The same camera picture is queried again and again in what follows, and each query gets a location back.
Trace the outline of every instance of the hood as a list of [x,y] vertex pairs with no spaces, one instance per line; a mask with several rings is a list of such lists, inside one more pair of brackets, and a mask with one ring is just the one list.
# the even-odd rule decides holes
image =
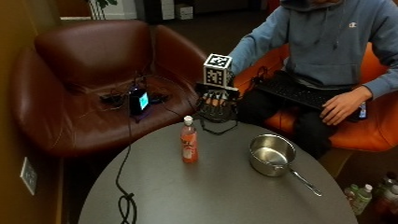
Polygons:
[[280,0],[280,5],[294,11],[311,11],[323,7],[339,5],[343,0],[323,0],[324,3],[314,3],[316,0]]

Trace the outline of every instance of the pot handle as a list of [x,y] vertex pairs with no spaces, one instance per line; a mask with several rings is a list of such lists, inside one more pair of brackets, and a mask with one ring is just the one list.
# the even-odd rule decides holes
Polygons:
[[316,196],[322,196],[322,191],[315,188],[315,186],[298,174],[298,172],[290,168],[290,173],[299,179],[299,181],[312,190]]

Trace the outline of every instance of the gray table top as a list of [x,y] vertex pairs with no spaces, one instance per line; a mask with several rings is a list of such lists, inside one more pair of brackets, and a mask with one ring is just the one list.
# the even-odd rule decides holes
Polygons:
[[[248,143],[255,136],[272,132],[239,123],[230,132],[212,135],[195,122],[198,162],[186,164],[181,161],[181,125],[154,131],[130,146],[119,182],[125,191],[135,195],[137,223],[356,223],[334,179],[295,144],[292,168],[322,191],[320,197],[291,174],[268,177],[252,169]],[[215,130],[219,126],[211,124],[210,128]],[[114,181],[125,153],[126,150],[107,164],[93,185],[79,224],[122,221],[118,211],[122,193]]]

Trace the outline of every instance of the hand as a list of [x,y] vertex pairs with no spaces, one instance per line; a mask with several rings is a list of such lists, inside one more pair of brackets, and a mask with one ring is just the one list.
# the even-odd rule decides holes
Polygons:
[[324,109],[320,112],[322,121],[327,125],[336,125],[370,98],[371,92],[364,86],[334,96],[323,104]]

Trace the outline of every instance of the logo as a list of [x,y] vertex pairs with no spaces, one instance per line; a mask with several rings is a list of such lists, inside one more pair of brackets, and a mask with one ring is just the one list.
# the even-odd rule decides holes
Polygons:
[[356,27],[356,22],[350,22],[348,27],[355,28]]

